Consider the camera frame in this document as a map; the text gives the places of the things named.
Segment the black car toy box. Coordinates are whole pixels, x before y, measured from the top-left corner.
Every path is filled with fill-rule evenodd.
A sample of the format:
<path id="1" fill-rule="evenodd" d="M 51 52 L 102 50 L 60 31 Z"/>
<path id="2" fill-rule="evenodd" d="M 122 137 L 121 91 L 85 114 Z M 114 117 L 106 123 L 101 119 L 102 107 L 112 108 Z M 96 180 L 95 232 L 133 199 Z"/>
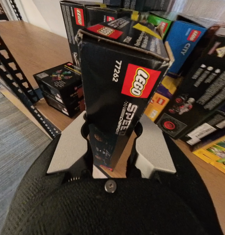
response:
<path id="1" fill-rule="evenodd" d="M 79 29 L 75 39 L 94 164 L 113 171 L 175 58 L 155 27 L 127 16 Z"/>

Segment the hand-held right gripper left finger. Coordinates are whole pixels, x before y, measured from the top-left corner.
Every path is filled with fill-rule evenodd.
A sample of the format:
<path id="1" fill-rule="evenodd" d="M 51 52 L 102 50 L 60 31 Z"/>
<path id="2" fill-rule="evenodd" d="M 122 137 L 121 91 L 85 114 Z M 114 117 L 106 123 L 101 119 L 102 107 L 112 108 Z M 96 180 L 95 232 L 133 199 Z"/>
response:
<path id="1" fill-rule="evenodd" d="M 87 116 L 83 111 L 62 131 L 47 173 L 69 171 L 72 174 L 80 174 L 82 170 L 87 169 L 92 174 L 93 155 L 88 135 Z"/>

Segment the black metal rack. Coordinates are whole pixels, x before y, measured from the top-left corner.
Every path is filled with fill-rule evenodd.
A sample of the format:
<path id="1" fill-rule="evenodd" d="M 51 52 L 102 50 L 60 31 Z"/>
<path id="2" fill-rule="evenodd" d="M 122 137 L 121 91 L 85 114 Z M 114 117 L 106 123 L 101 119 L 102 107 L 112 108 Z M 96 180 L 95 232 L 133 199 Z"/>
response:
<path id="1" fill-rule="evenodd" d="M 0 0 L 0 22 L 23 21 L 20 18 L 20 11 L 14 0 Z M 61 132 L 60 128 L 57 128 L 36 108 L 37 102 L 44 102 L 35 91 L 38 85 L 34 88 L 30 84 L 0 36 L 0 90 L 3 89 L 1 86 L 4 86 L 10 93 L 7 97 L 11 102 L 47 136 L 54 139 Z"/>

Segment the black box white label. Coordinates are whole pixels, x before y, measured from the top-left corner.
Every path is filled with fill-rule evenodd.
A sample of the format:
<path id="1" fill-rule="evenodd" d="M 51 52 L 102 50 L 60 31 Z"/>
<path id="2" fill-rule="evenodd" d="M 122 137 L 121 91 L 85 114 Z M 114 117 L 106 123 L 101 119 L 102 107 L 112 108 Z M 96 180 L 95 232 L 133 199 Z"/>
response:
<path id="1" fill-rule="evenodd" d="M 217 110 L 211 116 L 206 118 L 196 128 L 193 128 L 179 139 L 193 146 L 202 141 L 202 139 L 215 131 L 225 128 L 225 111 Z"/>

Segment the yellow purple toy box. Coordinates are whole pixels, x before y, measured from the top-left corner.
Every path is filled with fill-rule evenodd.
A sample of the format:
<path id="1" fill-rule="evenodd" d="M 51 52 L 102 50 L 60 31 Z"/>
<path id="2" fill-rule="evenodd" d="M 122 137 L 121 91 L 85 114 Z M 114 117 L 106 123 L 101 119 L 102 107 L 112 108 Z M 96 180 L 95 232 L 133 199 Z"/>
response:
<path id="1" fill-rule="evenodd" d="M 151 98 L 144 114 L 152 121 L 155 122 L 157 117 L 163 111 L 164 107 L 169 102 L 172 97 L 172 93 L 170 92 L 170 86 L 160 84 L 157 91 L 154 93 Z"/>

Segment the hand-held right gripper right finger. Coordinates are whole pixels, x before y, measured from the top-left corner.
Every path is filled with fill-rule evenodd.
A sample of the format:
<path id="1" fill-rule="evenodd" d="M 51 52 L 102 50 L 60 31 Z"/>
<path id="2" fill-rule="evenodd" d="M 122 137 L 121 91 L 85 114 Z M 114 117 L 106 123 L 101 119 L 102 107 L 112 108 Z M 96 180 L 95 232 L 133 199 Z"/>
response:
<path id="1" fill-rule="evenodd" d="M 162 131 L 146 115 L 142 115 L 134 132 L 129 167 L 141 172 L 142 178 L 152 178 L 156 172 L 175 174 L 176 169 Z"/>

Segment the blue toy box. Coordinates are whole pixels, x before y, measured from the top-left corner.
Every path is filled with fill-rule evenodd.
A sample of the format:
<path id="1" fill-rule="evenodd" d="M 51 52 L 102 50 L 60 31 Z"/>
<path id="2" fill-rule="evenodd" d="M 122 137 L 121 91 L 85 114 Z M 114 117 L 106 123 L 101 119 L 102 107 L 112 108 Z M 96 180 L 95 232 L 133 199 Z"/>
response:
<path id="1" fill-rule="evenodd" d="M 168 70 L 170 75 L 178 75 L 185 61 L 196 47 L 199 40 L 207 32 L 207 28 L 186 21 L 173 22 L 165 42 L 169 43 L 174 62 Z"/>

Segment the black toy box red wheel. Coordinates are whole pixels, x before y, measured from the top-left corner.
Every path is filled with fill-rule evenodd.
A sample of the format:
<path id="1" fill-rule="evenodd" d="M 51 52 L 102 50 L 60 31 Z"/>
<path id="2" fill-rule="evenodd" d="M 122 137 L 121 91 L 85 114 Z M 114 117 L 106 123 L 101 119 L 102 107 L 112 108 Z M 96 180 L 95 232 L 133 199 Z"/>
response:
<path id="1" fill-rule="evenodd" d="M 199 52 L 156 120 L 161 131 L 174 139 L 185 136 L 225 105 L 225 27 L 219 27 Z"/>

